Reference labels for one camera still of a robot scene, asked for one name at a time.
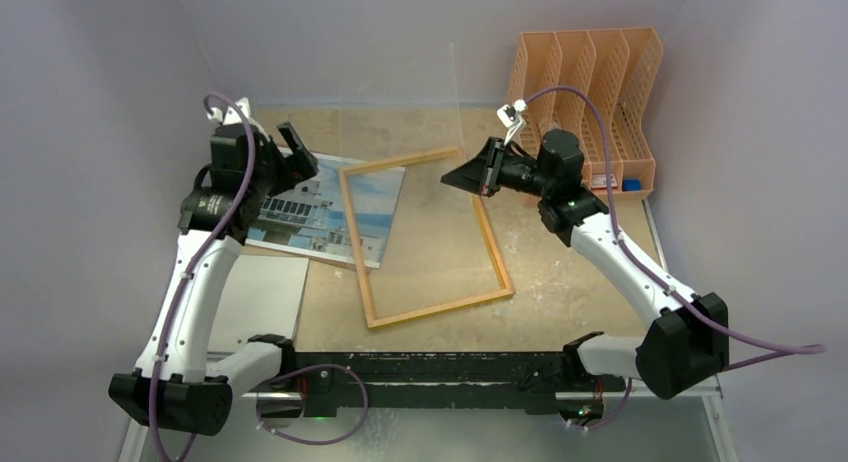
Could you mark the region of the building and sky photo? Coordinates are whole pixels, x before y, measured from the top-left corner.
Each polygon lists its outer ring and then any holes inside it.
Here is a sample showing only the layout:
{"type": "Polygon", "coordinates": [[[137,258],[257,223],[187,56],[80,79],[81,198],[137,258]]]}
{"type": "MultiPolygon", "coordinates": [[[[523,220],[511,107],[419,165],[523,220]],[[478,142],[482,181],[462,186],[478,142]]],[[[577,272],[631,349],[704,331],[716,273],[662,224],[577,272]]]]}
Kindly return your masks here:
{"type": "MultiPolygon", "coordinates": [[[[268,197],[248,231],[257,247],[325,262],[351,264],[352,245],[339,170],[356,159],[318,154],[318,173],[295,188],[268,197]]],[[[380,267],[401,192],[405,169],[391,168],[347,178],[363,259],[380,267]]]]}

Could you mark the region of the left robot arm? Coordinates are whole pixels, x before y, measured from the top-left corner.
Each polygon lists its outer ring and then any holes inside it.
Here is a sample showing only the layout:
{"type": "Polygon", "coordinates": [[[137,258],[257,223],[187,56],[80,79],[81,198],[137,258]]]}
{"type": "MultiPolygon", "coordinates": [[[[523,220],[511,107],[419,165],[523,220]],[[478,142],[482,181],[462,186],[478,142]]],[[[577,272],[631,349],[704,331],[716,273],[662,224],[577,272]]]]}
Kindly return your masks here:
{"type": "Polygon", "coordinates": [[[108,388],[141,425],[213,436],[236,398],[263,383],[284,391],[297,381],[294,344],[283,335],[243,338],[234,353],[207,360],[225,283],[262,204],[318,173],[294,126],[277,129],[287,153],[256,122],[220,126],[210,139],[211,161],[180,206],[177,256],[154,331],[133,370],[113,375],[108,388]]]}

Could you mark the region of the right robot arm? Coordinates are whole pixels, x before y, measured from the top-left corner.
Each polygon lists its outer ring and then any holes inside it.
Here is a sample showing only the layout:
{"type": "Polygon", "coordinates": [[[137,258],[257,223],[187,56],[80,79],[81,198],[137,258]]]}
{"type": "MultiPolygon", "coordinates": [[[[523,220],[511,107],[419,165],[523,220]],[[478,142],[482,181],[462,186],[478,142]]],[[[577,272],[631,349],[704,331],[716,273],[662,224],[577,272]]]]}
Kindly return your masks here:
{"type": "Polygon", "coordinates": [[[641,337],[595,332],[566,344],[564,381],[584,389],[599,376],[642,381],[668,400],[729,366],[729,313],[715,293],[697,294],[624,233],[613,210],[582,181],[584,155],[571,132],[545,134],[535,156],[491,137],[441,183],[483,197],[507,188],[538,197],[546,229],[595,266],[646,326],[641,337]]]}

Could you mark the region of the yellow wooden picture frame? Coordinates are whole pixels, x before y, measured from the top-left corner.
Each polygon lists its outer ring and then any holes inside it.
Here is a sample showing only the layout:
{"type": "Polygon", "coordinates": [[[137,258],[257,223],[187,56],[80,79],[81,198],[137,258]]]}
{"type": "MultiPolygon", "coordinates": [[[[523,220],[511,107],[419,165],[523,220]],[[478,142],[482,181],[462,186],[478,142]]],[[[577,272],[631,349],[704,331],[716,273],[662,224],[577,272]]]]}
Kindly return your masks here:
{"type": "Polygon", "coordinates": [[[466,160],[458,147],[339,170],[366,326],[370,330],[507,300],[515,293],[480,196],[440,182],[466,160]],[[405,176],[380,268],[365,266],[347,178],[402,167],[405,176]]]}

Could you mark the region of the clear acrylic sheet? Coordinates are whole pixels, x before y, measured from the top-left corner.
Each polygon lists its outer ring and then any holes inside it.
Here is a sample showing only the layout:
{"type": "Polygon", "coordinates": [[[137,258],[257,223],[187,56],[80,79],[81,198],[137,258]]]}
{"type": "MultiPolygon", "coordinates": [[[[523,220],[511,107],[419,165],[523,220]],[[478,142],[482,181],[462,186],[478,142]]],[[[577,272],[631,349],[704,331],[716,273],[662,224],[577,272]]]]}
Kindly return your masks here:
{"type": "Polygon", "coordinates": [[[440,181],[466,155],[454,45],[380,63],[340,83],[338,103],[341,155],[401,162],[349,179],[356,211],[393,215],[370,282],[491,285],[471,197],[440,181]]]}

